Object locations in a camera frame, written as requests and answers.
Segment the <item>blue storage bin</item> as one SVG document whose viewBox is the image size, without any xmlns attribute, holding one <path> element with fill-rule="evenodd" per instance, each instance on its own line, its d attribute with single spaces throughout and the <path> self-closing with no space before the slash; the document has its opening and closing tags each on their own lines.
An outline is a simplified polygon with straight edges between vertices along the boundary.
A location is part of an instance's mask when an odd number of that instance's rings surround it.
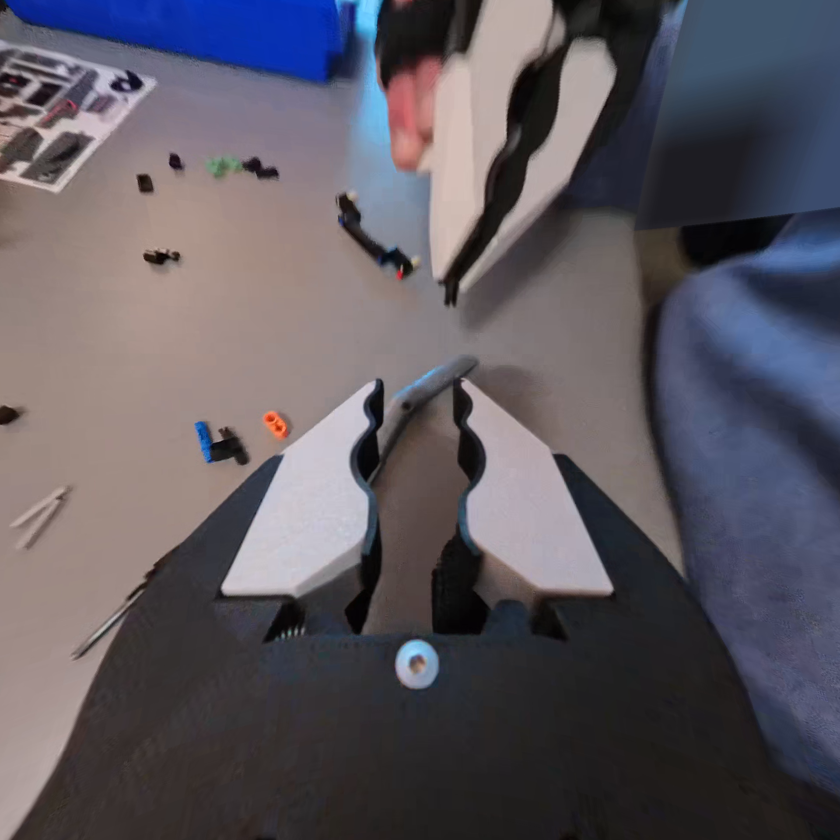
<svg viewBox="0 0 840 840">
<path fill-rule="evenodd" d="M 326 82 L 354 33 L 356 2 L 9 1 L 31 25 Z"/>
</svg>

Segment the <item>person's right hand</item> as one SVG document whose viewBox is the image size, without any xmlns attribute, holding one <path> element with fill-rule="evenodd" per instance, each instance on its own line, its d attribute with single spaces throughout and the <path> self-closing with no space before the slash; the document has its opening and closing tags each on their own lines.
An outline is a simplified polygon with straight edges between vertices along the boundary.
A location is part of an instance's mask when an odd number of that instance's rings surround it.
<svg viewBox="0 0 840 840">
<path fill-rule="evenodd" d="M 384 88 L 391 155 L 399 172 L 414 172 L 434 138 L 437 87 L 443 62 L 425 57 L 395 73 Z"/>
</svg>

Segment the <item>black lego axle with lever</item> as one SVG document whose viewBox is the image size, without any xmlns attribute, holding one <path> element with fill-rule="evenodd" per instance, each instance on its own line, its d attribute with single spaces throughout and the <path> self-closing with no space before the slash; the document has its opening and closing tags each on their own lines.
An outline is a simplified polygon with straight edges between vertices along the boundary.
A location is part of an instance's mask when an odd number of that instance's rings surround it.
<svg viewBox="0 0 840 840">
<path fill-rule="evenodd" d="M 78 661 L 80 658 L 86 656 L 92 648 L 99 644 L 99 642 L 107 636 L 111 630 L 113 630 L 113 628 L 116 627 L 124 617 L 126 617 L 126 615 L 128 615 L 133 605 L 140 599 L 142 594 L 149 587 L 151 581 L 158 574 L 164 563 L 165 560 L 161 559 L 146 572 L 142 581 L 138 583 L 123 599 L 121 605 L 72 651 L 70 654 L 70 660 Z"/>
</svg>

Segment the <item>black lego axle connector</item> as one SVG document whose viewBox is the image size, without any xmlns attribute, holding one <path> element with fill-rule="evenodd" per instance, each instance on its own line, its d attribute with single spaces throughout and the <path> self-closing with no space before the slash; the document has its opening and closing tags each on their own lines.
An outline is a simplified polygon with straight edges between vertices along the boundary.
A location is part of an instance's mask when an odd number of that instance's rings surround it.
<svg viewBox="0 0 840 840">
<path fill-rule="evenodd" d="M 209 462 L 214 464 L 232 459 L 239 466 L 247 466 L 250 456 L 236 432 L 231 427 L 221 427 L 217 434 L 218 439 L 211 440 L 209 446 Z"/>
</svg>

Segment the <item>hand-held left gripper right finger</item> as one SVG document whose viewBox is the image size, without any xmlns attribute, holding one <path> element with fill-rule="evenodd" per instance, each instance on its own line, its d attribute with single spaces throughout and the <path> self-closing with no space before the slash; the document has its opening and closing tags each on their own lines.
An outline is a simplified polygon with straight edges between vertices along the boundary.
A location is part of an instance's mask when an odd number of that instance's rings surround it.
<svg viewBox="0 0 840 840">
<path fill-rule="evenodd" d="M 606 599 L 614 584 L 552 449 L 472 381 L 457 380 L 458 462 L 468 486 L 457 528 L 478 558 L 474 591 L 489 609 L 534 616 L 555 599 Z"/>
</svg>

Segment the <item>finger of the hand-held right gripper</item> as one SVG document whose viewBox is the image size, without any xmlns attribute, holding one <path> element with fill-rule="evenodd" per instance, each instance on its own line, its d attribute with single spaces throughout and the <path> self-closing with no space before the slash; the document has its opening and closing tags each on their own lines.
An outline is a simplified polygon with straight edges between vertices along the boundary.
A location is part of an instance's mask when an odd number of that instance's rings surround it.
<svg viewBox="0 0 840 840">
<path fill-rule="evenodd" d="M 511 94 L 539 62 L 553 25 L 551 1 L 453 2 L 437 84 L 429 157 L 429 245 L 436 281 L 460 281 L 505 212 L 495 196 L 518 129 Z"/>
<path fill-rule="evenodd" d="M 597 37 L 575 38 L 521 73 L 482 212 L 451 264 L 453 292 L 473 286 L 569 184 L 615 79 L 615 62 Z"/>
</svg>

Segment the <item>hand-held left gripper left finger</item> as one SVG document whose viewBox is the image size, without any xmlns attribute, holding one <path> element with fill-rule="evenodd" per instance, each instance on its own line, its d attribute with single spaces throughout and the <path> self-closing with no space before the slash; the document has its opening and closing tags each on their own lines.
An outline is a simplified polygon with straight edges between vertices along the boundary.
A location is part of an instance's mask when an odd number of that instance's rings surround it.
<svg viewBox="0 0 840 840">
<path fill-rule="evenodd" d="M 362 630 L 382 568 L 370 479 L 383 413 L 372 380 L 284 449 L 221 596 L 281 599 Z"/>
</svg>

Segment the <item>sticker sheet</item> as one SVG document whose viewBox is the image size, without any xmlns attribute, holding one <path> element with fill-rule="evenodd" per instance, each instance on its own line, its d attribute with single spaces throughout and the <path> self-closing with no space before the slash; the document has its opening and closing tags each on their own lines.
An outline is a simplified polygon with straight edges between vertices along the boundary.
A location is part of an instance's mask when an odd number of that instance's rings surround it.
<svg viewBox="0 0 840 840">
<path fill-rule="evenodd" d="M 60 193 L 156 79 L 1 41 L 1 181 Z"/>
</svg>

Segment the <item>grey curved lego panel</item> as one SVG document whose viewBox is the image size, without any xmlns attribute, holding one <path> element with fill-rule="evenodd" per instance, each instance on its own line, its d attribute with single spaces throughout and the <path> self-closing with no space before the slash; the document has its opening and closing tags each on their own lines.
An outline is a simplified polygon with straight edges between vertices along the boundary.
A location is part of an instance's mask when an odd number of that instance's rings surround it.
<svg viewBox="0 0 840 840">
<path fill-rule="evenodd" d="M 466 377 L 478 365 L 477 357 L 462 354 L 433 368 L 415 382 L 396 392 L 385 405 L 382 425 L 377 433 L 379 464 L 369 482 L 374 484 L 386 460 L 392 453 L 410 420 L 429 402 L 446 391 L 458 380 Z"/>
</svg>

